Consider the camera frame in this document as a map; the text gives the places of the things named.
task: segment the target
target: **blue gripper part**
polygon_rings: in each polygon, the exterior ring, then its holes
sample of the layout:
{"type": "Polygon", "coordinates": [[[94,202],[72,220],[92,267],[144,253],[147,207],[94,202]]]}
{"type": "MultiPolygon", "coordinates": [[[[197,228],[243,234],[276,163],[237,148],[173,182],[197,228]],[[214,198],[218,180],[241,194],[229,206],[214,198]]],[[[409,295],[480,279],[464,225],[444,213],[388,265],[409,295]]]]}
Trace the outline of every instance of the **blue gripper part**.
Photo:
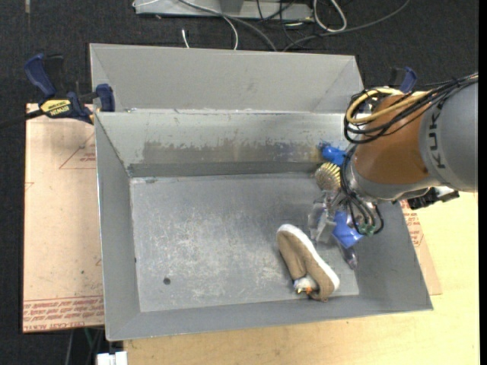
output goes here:
{"type": "Polygon", "coordinates": [[[56,94],[56,88],[49,79],[43,65],[44,54],[40,53],[25,62],[24,71],[29,81],[41,89],[44,99],[49,99],[56,94]]]}
{"type": "Polygon", "coordinates": [[[348,226],[346,212],[337,211],[333,221],[336,223],[336,226],[333,229],[332,235],[346,249],[354,246],[363,237],[357,230],[348,226]]]}
{"type": "Polygon", "coordinates": [[[399,87],[399,90],[404,94],[407,94],[414,88],[418,80],[418,77],[416,76],[416,73],[411,68],[408,68],[406,66],[404,70],[406,71],[406,76],[404,77],[403,82],[399,87]]]}
{"type": "Polygon", "coordinates": [[[328,144],[320,145],[321,154],[325,160],[334,163],[336,166],[342,166],[343,160],[345,159],[346,153],[344,150],[334,148],[328,144]]]}

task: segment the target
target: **gray metal bin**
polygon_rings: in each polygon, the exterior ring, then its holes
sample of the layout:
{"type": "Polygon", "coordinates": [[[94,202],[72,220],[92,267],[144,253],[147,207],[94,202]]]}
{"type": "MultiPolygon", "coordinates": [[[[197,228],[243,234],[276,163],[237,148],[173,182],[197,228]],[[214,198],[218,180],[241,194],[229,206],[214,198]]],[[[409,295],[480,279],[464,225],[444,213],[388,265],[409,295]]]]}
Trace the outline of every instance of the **gray metal bin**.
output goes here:
{"type": "Polygon", "coordinates": [[[103,288],[109,340],[431,309],[399,205],[357,247],[327,303],[303,299],[275,242],[307,230],[317,144],[345,147],[361,90],[353,56],[91,45],[103,288]]]}

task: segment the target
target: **shoe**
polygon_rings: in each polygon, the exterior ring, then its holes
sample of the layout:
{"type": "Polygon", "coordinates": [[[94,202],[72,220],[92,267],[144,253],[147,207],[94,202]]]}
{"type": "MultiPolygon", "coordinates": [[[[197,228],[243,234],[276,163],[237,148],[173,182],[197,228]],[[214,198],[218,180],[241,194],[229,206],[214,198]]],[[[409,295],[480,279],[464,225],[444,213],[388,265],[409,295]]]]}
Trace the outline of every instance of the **shoe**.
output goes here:
{"type": "Polygon", "coordinates": [[[320,257],[311,240],[292,224],[280,226],[276,237],[279,251],[294,280],[294,287],[297,290],[306,287],[306,292],[311,298],[327,301],[339,288],[340,280],[320,257]],[[316,281],[318,288],[313,288],[314,283],[310,277],[316,281]]]}

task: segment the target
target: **wooden table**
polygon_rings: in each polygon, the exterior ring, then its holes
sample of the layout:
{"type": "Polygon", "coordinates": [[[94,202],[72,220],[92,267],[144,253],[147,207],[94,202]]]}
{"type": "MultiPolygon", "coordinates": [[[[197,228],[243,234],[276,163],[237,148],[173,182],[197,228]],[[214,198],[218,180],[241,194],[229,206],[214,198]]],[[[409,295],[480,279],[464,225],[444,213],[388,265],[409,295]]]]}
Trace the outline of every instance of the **wooden table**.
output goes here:
{"type": "Polygon", "coordinates": [[[443,294],[434,310],[125,341],[129,365],[479,363],[478,198],[418,210],[443,294]]]}

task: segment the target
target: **bin floor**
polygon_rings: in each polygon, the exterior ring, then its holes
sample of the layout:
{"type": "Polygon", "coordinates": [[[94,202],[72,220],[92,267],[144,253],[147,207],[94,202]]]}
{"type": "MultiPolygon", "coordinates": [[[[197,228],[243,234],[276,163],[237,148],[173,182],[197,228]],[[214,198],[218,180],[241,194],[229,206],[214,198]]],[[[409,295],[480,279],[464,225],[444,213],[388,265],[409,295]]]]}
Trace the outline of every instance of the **bin floor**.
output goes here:
{"type": "MultiPolygon", "coordinates": [[[[308,173],[134,178],[130,185],[142,312],[304,299],[292,289],[275,233],[308,233],[320,191],[308,173]]],[[[340,277],[333,296],[358,294],[336,246],[318,245],[340,277]]]]}

